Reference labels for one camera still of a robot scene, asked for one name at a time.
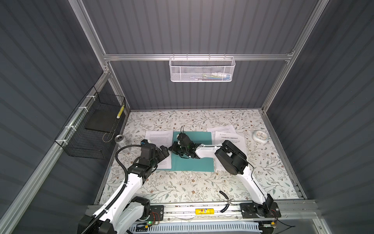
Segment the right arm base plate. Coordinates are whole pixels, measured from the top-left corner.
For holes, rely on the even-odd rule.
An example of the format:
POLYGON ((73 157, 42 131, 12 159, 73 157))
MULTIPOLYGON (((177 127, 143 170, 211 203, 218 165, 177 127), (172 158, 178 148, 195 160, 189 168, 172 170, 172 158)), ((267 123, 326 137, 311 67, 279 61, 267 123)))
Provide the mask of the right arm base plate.
POLYGON ((282 217, 277 203, 271 206, 258 205, 253 202, 240 203, 240 212, 243 218, 280 218, 282 217))

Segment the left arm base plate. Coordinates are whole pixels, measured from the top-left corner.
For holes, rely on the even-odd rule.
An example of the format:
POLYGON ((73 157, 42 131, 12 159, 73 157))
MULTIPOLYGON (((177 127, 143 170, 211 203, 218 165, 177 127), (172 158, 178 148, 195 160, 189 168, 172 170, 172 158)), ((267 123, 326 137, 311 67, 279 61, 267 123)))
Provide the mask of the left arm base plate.
POLYGON ((163 221, 164 205, 147 205, 139 221, 163 221))

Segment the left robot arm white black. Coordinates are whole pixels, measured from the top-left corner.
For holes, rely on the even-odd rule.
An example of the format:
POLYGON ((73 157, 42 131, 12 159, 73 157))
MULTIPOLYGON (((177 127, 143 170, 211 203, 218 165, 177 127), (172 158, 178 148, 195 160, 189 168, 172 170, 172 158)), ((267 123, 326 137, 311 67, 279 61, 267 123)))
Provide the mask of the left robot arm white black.
POLYGON ((155 172, 158 163, 169 157, 168 148, 157 147, 144 139, 139 145, 119 148, 115 160, 123 169, 125 177, 121 185, 93 215, 85 215, 79 222, 78 234, 126 234, 138 220, 147 220, 150 216, 150 201, 136 197, 135 193, 144 185, 148 177, 155 172), (127 169, 119 160, 121 151, 139 147, 141 155, 127 169))

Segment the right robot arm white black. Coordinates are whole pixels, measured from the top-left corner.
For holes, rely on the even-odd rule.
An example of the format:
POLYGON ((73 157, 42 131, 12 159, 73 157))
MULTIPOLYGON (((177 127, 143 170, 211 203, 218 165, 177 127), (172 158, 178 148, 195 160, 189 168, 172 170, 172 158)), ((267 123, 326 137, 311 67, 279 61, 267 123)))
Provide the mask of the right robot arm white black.
POLYGON ((223 143, 216 145, 194 143, 187 134, 180 133, 169 150, 183 159, 216 158, 228 173, 238 176, 250 193, 257 213, 265 216, 270 212, 274 202, 272 196, 259 185, 253 175, 252 164, 233 142, 224 140, 223 143))

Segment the printed paper sheet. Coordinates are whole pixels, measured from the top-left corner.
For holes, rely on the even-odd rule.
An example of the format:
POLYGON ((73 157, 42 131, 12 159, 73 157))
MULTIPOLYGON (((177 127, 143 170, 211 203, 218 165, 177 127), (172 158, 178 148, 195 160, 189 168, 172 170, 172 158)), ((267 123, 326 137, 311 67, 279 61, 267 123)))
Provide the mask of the printed paper sheet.
POLYGON ((248 165, 244 137, 235 133, 216 132, 214 143, 219 145, 214 153, 217 158, 216 169, 232 175, 243 174, 248 165))
MULTIPOLYGON (((173 131, 147 131, 145 134, 145 139, 148 142, 155 144, 157 147, 165 146, 169 148, 172 146, 173 131)), ((172 159, 171 156, 167 157, 165 160, 158 164, 159 170, 171 170, 172 159)))

